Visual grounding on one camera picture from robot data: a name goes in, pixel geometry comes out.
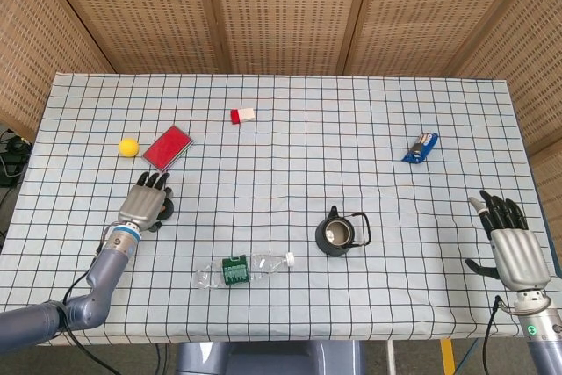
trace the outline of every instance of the grid pattern tablecloth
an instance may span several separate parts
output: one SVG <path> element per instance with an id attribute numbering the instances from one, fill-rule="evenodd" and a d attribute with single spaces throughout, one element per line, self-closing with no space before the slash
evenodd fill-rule
<path id="1" fill-rule="evenodd" d="M 234 126 L 242 107 L 256 120 Z M 172 124 L 196 142 L 169 171 L 177 212 L 143 235 L 108 321 L 79 333 L 91 343 L 483 335 L 494 295 L 513 297 L 463 264 L 493 265 L 467 202 L 482 187 L 522 204 L 554 274 L 504 82 L 58 75 L 0 256 L 0 310 L 62 298 L 149 168 L 119 140 L 142 152 Z M 421 132 L 441 135 L 429 159 L 401 162 Z M 331 205 L 365 211 L 373 243 L 323 255 Z M 251 287 L 190 288 L 213 258 L 289 250 L 293 269 Z M 503 313 L 496 329 L 519 334 Z"/>

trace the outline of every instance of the green bottle label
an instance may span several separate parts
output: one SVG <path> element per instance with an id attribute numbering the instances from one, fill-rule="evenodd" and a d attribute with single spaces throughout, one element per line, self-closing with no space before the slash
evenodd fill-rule
<path id="1" fill-rule="evenodd" d="M 248 260 L 245 255 L 231 256 L 222 260 L 222 275 L 227 285 L 249 282 Z"/>

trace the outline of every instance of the yellow ball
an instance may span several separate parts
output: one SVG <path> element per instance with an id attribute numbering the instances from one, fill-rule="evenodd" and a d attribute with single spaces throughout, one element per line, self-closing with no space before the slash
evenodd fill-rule
<path id="1" fill-rule="evenodd" d="M 119 152 L 125 157 L 135 157 L 139 153 L 139 143 L 131 138 L 124 138 L 119 143 Z"/>

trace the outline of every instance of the bottle cap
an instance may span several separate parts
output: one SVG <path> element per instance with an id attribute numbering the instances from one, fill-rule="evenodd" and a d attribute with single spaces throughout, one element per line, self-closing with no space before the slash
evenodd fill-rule
<path id="1" fill-rule="evenodd" d="M 292 267 L 295 264 L 295 255 L 293 255 L 292 252 L 287 252 L 285 258 L 287 260 L 287 266 Z"/>

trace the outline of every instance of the robotic arm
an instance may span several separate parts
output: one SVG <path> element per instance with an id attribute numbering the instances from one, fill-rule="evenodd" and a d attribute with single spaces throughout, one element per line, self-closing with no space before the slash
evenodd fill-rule
<path id="1" fill-rule="evenodd" d="M 519 318 L 538 373 L 560 374 L 562 320 L 544 291 L 551 276 L 540 244 L 516 203 L 492 197 L 486 191 L 480 191 L 480 195 L 486 205 L 476 198 L 469 200 L 486 230 L 497 268 L 481 267 L 472 259 L 465 262 L 476 274 L 499 279 L 510 291 L 517 292 L 514 309 L 501 300 L 499 308 Z"/>
<path id="2" fill-rule="evenodd" d="M 97 251 L 85 275 L 89 294 L 62 302 L 48 301 L 0 314 L 0 355 L 43 343 L 62 330 L 100 326 L 109 314 L 113 291 L 144 230 L 155 231 L 173 213 L 171 189 L 163 190 L 169 174 L 143 173 L 119 210 L 107 243 Z"/>

